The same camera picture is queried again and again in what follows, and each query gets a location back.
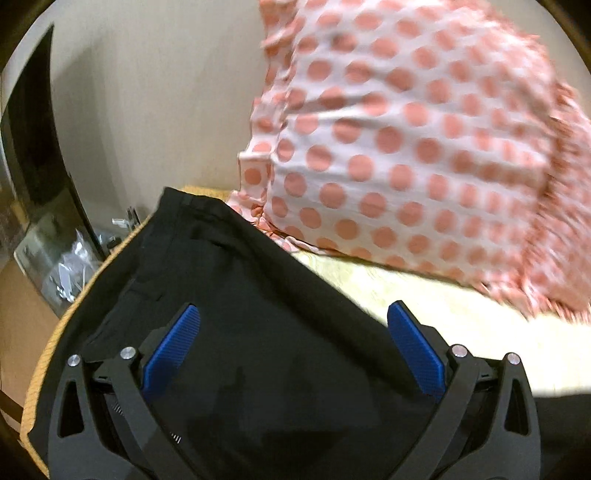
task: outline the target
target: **polka dot fabric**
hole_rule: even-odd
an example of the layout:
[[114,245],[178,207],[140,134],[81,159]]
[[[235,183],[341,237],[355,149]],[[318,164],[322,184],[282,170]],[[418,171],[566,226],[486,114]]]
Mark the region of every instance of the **polka dot fabric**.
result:
[[535,37],[473,1],[260,6],[269,68],[232,208],[287,251],[587,311],[591,179],[564,165],[589,162],[589,121]]

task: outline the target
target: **black fabric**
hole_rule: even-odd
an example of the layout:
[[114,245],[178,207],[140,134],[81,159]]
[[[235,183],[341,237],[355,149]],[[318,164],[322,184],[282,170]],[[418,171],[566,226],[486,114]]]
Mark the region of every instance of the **black fabric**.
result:
[[[69,321],[30,433],[42,458],[67,357],[139,346],[187,302],[202,329],[152,407],[207,480],[382,479],[433,411],[386,328],[222,202],[167,189]],[[466,446],[480,402],[446,462]],[[565,454],[589,432],[591,401],[539,399],[538,410],[543,477],[573,478],[563,472],[577,472],[589,442]]]

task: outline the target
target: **bedsheet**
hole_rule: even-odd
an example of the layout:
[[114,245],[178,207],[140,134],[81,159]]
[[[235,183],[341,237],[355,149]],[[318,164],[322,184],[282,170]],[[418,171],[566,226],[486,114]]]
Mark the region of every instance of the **bedsheet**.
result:
[[380,322],[386,322],[392,302],[403,300],[450,345],[462,343],[492,359],[518,353],[537,396],[591,391],[590,325],[553,314],[528,320],[476,290],[417,274],[310,252],[294,255]]

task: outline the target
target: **metal screw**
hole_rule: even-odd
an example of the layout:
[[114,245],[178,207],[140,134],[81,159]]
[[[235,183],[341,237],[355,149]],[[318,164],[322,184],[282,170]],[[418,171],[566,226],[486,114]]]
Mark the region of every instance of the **metal screw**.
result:
[[68,359],[68,365],[70,367],[75,367],[76,365],[78,365],[80,363],[80,360],[82,360],[82,358],[80,357],[80,355],[72,355]]
[[123,360],[131,360],[135,357],[136,350],[132,346],[126,346],[119,354]]
[[510,353],[507,355],[507,360],[509,360],[509,363],[512,365],[519,365],[521,363],[521,358],[519,358],[519,355],[516,353]]
[[452,346],[452,353],[454,356],[464,358],[468,354],[468,349],[463,345]]

